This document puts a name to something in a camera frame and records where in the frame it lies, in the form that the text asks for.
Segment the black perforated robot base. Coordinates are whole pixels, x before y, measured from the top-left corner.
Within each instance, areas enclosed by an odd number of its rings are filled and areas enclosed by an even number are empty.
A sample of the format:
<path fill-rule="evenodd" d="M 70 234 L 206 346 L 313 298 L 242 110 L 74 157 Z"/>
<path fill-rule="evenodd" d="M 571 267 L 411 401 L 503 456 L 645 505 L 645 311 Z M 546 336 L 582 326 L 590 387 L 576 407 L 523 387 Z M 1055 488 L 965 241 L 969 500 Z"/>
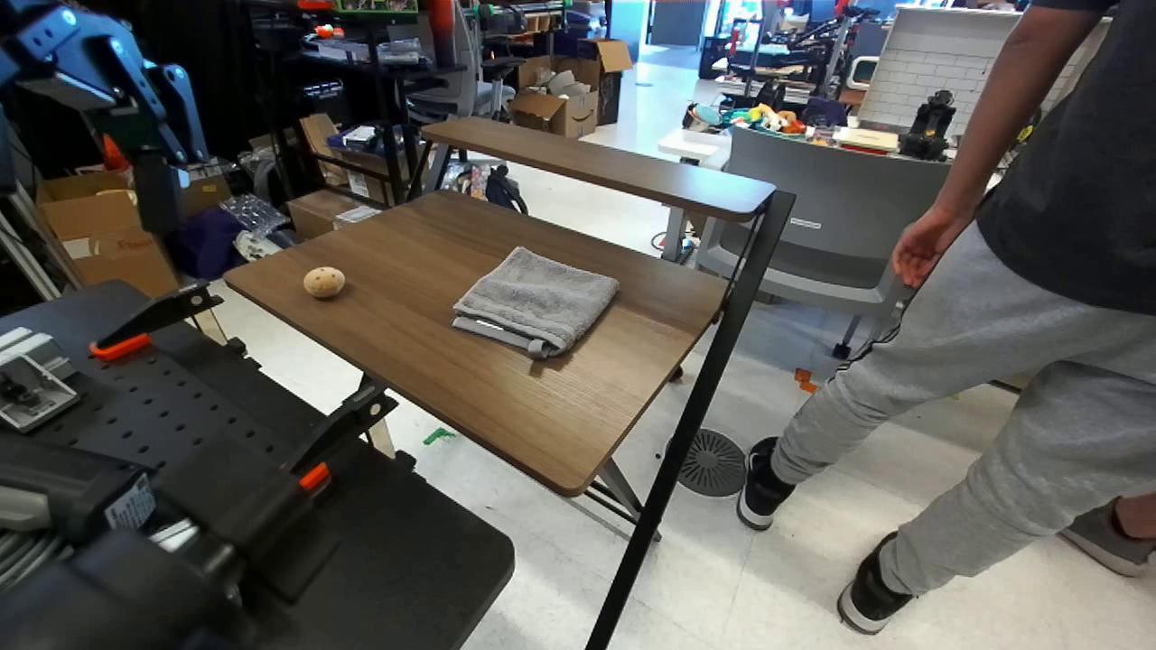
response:
<path fill-rule="evenodd" d="M 512 542 L 192 318 L 103 366 L 123 283 L 0 318 L 0 650 L 458 650 Z"/>

